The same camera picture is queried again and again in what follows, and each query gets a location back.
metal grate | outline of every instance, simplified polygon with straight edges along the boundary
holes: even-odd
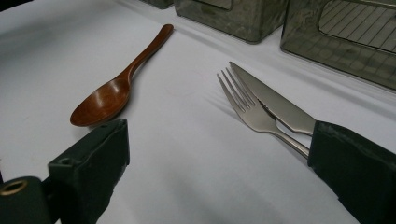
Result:
[[[396,52],[396,10],[334,0],[323,10],[319,30],[366,46]]]

brown spoon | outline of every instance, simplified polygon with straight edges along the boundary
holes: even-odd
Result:
[[[128,102],[134,71],[166,42],[173,28],[171,24],[164,25],[148,47],[128,67],[94,91],[75,109],[70,122],[76,126],[90,126],[116,116]]]

metal fork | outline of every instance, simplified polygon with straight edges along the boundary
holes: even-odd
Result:
[[[218,79],[225,95],[228,98],[228,101],[230,101],[233,109],[241,118],[241,120],[256,132],[270,133],[278,137],[307,159],[309,149],[280,131],[276,126],[276,119],[264,109],[265,106],[259,102],[257,97],[248,88],[246,83],[244,83],[237,74],[234,74],[233,76],[228,68],[226,68],[226,71],[228,73],[228,77],[230,78],[227,78],[227,75],[224,73],[224,71],[221,71],[221,73],[228,84],[228,88],[222,81],[222,78],[219,76],[219,74]]]

table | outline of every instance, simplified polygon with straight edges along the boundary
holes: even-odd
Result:
[[[314,118],[392,152],[395,93],[282,52],[281,29],[249,45],[136,0],[36,0],[0,13],[3,178],[46,178],[91,130],[70,124],[74,108],[165,23],[176,30],[116,117],[128,119],[131,164],[98,223],[358,223],[299,154],[237,117],[216,73],[237,63]]]

fork handle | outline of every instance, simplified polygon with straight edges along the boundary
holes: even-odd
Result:
[[[288,136],[287,134],[283,133],[279,129],[274,129],[271,132],[271,134],[273,134],[274,136],[276,136],[279,139],[281,139],[282,141],[284,141],[286,144],[288,144],[293,149],[295,149],[298,153],[300,153],[303,157],[308,159],[309,149],[306,146],[299,143],[298,141],[296,141],[294,138]]]

